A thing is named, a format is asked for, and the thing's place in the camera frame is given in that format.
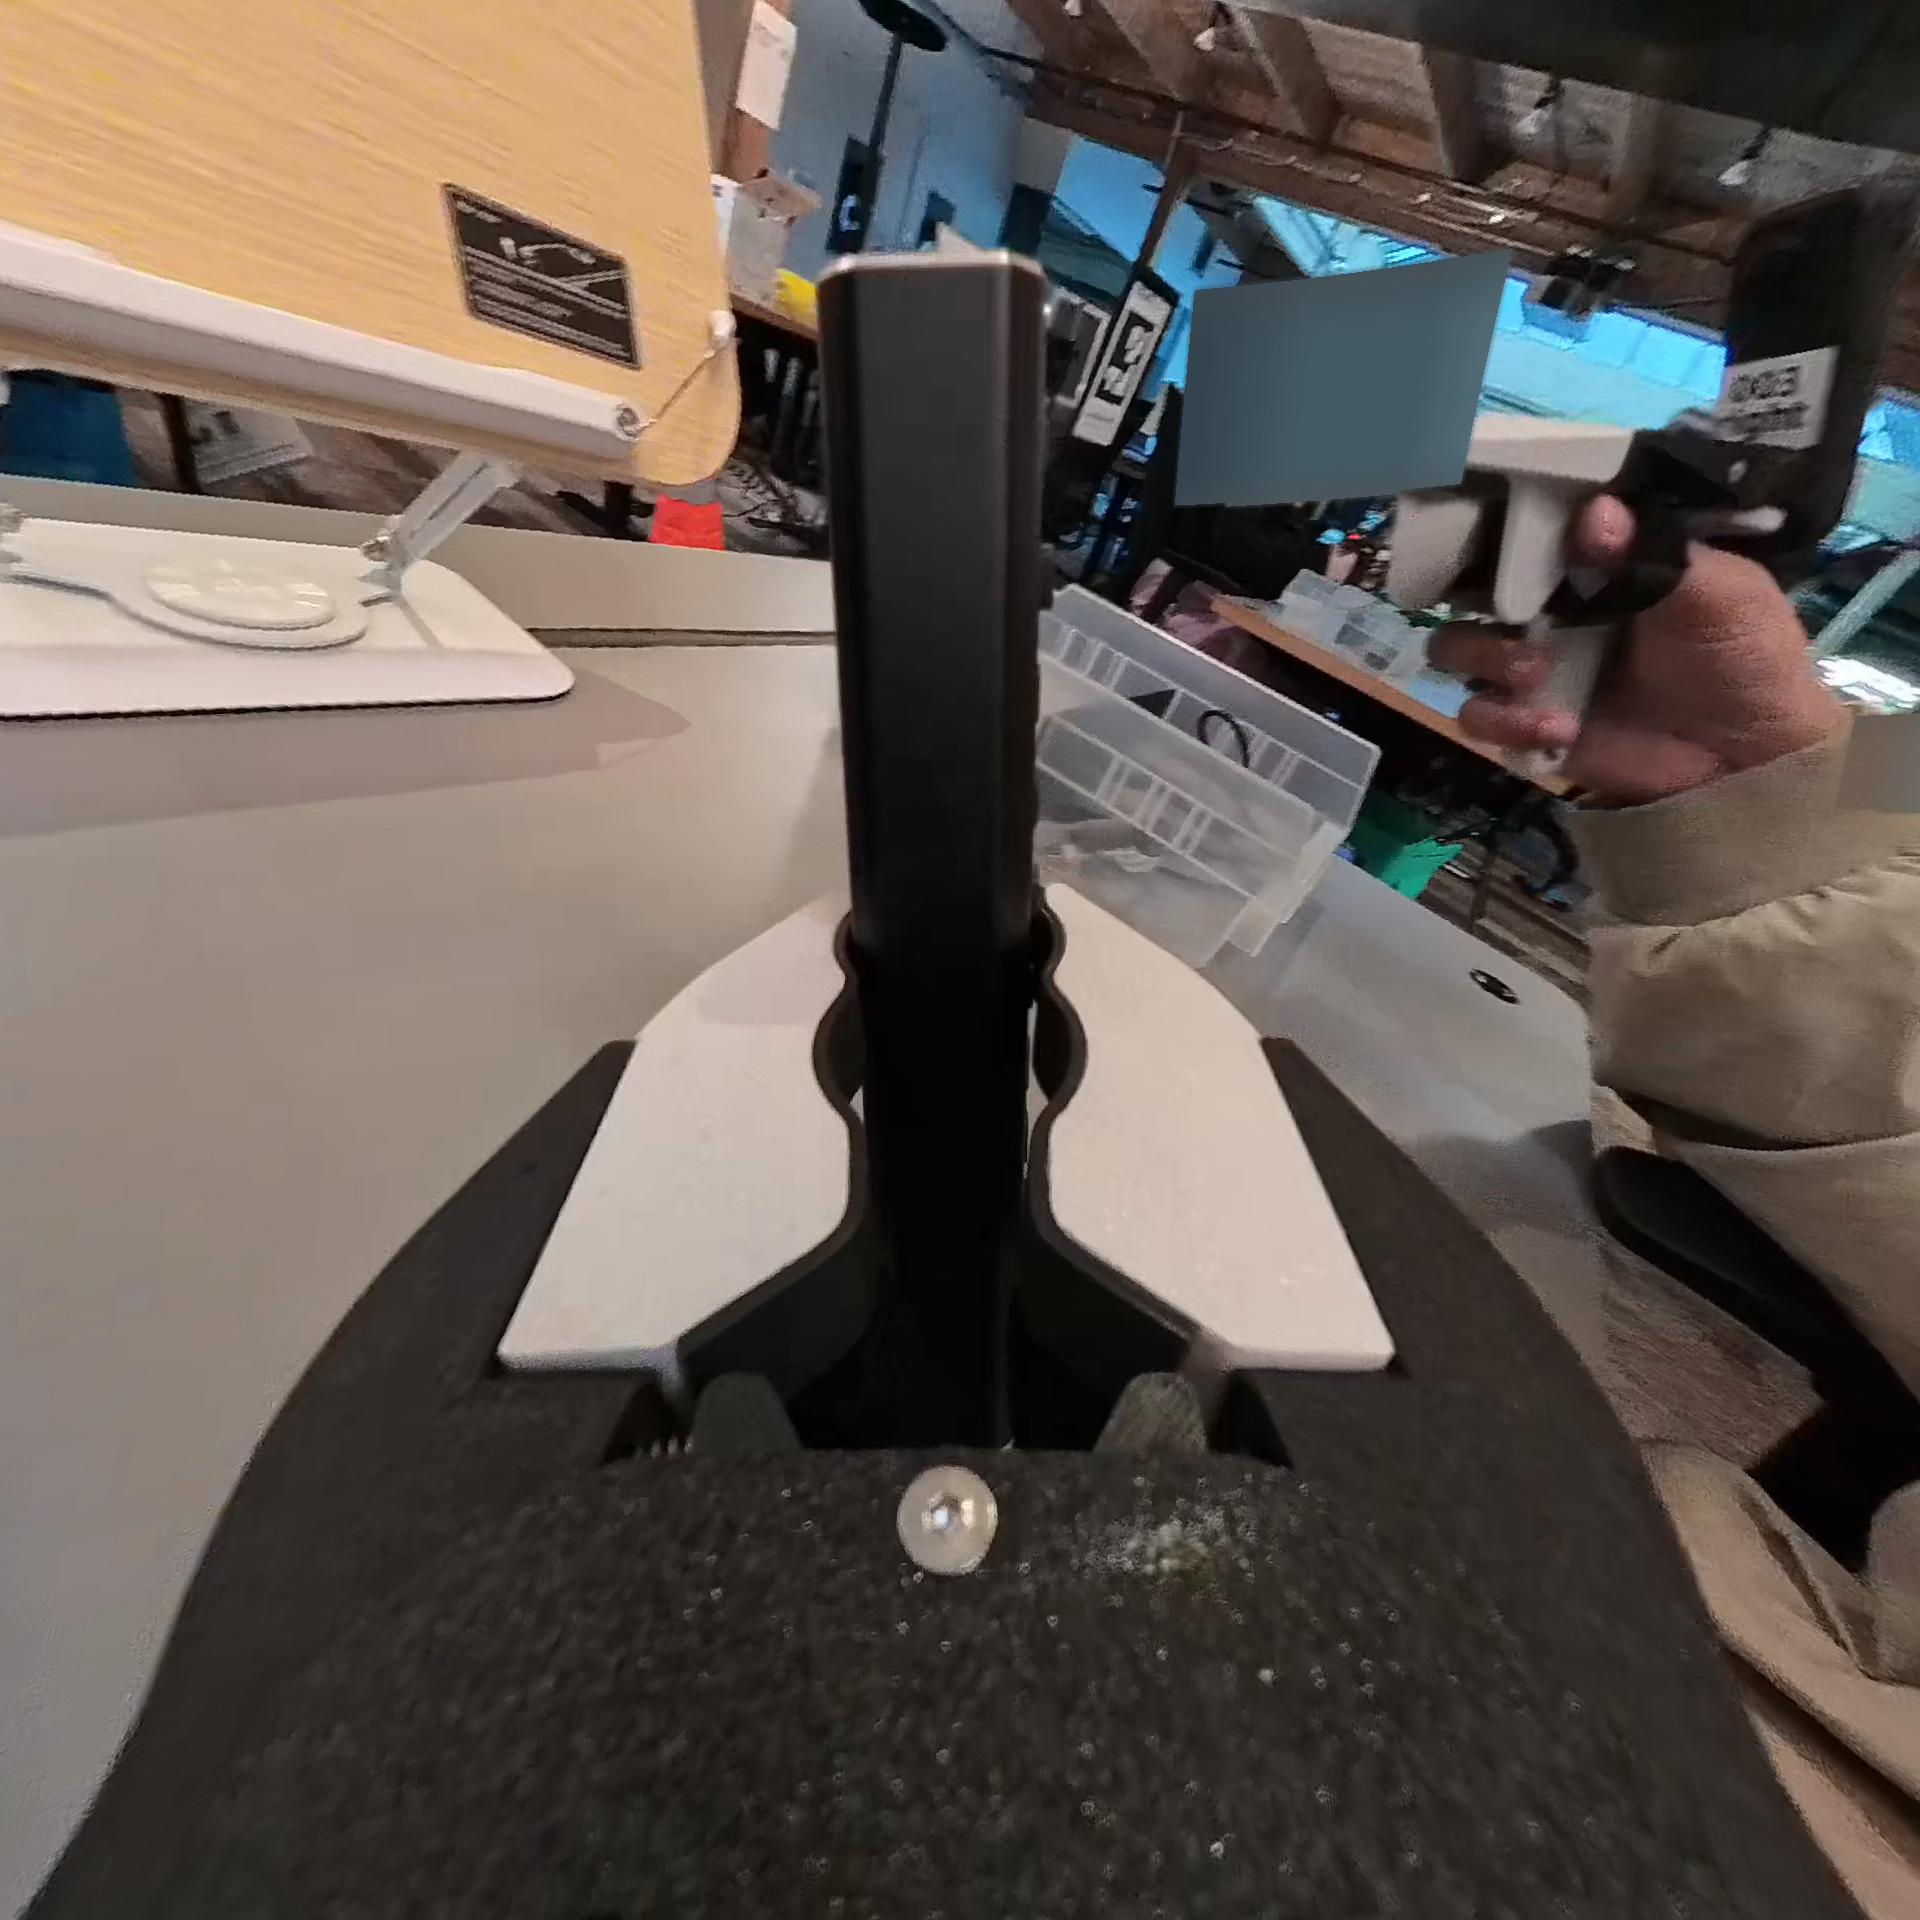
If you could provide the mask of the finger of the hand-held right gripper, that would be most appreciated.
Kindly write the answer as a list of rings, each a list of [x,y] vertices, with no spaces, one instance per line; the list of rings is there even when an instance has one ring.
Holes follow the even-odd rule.
[[[1567,581],[1573,535],[1585,506],[1609,491],[1633,442],[1630,426],[1480,415],[1467,477],[1483,500],[1472,593],[1497,618],[1535,618]]]
[[[1485,561],[1505,496],[1399,496],[1391,514],[1391,603],[1437,606]]]

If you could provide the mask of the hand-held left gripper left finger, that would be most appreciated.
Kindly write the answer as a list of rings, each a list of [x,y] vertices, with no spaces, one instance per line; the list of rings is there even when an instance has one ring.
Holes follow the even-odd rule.
[[[636,1032],[504,1326],[506,1374],[641,1374],[687,1411],[732,1374],[803,1401],[857,1351],[881,1254],[843,917],[833,894],[792,910]]]

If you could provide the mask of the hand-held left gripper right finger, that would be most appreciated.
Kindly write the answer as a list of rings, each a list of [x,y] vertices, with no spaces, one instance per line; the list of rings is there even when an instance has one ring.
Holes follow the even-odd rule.
[[[1065,1063],[1030,1163],[1065,1250],[1227,1370],[1388,1370],[1393,1338],[1256,1023],[1072,887],[1043,904]]]

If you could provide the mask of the clear plastic bin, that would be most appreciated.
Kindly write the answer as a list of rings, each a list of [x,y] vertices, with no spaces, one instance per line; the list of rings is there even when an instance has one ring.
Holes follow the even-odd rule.
[[[1258,956],[1357,823],[1378,749],[1096,597],[1040,618],[1038,878],[1195,970]]]

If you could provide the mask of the black USB hub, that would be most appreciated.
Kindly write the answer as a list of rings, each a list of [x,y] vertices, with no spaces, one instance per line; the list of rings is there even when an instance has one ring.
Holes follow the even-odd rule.
[[[1043,309],[1006,250],[820,284],[885,1445],[996,1449],[1025,1193]]]

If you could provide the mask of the person's right forearm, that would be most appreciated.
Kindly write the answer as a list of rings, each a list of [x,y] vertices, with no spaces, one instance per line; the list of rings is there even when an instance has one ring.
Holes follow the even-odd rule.
[[[1916,814],[1854,803],[1858,716],[1675,797],[1576,812],[1598,1087],[1750,1212],[1916,1226]]]

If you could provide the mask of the person's right hand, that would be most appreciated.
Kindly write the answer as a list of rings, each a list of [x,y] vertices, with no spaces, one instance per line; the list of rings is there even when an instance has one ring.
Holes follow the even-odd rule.
[[[1851,713],[1822,681],[1786,593],[1750,560],[1694,542],[1673,590],[1642,609],[1585,710],[1551,702],[1545,642],[1454,623],[1429,642],[1469,684],[1474,740],[1552,756],[1598,803],[1653,803],[1841,737]]]

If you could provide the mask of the clear organizer box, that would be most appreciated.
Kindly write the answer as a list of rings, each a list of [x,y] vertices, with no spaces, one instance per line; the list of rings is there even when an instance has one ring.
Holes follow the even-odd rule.
[[[1292,633],[1389,682],[1410,682],[1427,664],[1427,630],[1382,597],[1299,571],[1270,603]]]

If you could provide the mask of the background wooden table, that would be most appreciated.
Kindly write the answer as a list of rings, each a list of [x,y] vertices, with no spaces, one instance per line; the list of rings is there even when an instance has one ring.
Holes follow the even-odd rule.
[[[1497,752],[1488,741],[1475,740],[1459,724],[1457,716],[1431,707],[1427,697],[1408,692],[1402,684],[1393,684],[1380,674],[1364,664],[1349,663],[1345,655],[1332,651],[1327,644],[1301,637],[1284,620],[1270,616],[1265,606],[1258,606],[1246,597],[1217,590],[1212,597],[1212,609],[1219,618],[1229,620],[1236,630],[1261,641],[1266,648],[1291,659],[1294,664],[1307,668],[1323,681],[1341,684],[1349,696],[1365,697],[1376,707],[1393,710],[1405,721],[1416,724],[1418,729],[1472,756],[1477,756],[1488,763],[1496,763],[1506,774],[1516,774],[1557,800],[1569,800],[1581,793],[1578,783],[1565,779],[1563,774],[1555,774],[1551,771],[1544,771],[1541,767],[1535,767],[1532,762],[1523,762],[1521,756]]]

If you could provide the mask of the green plastic bin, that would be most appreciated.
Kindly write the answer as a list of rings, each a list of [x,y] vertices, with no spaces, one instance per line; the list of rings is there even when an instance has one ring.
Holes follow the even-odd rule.
[[[1341,856],[1393,894],[1421,901],[1433,877],[1459,855],[1467,836],[1467,827],[1376,785],[1361,801]]]

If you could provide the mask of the black white marker sign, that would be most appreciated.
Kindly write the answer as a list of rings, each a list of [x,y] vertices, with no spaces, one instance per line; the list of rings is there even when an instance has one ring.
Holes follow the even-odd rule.
[[[1072,445],[1113,450],[1131,432],[1127,419],[1176,309],[1179,294],[1159,273],[1138,269],[1130,274],[1072,400]]]

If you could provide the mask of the wooden stand with white base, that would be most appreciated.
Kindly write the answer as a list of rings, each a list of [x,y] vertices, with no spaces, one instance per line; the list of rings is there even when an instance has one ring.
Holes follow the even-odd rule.
[[[433,553],[526,469],[738,434],[691,4],[5,4],[5,386],[438,447],[357,544],[5,506],[5,724],[550,704]]]

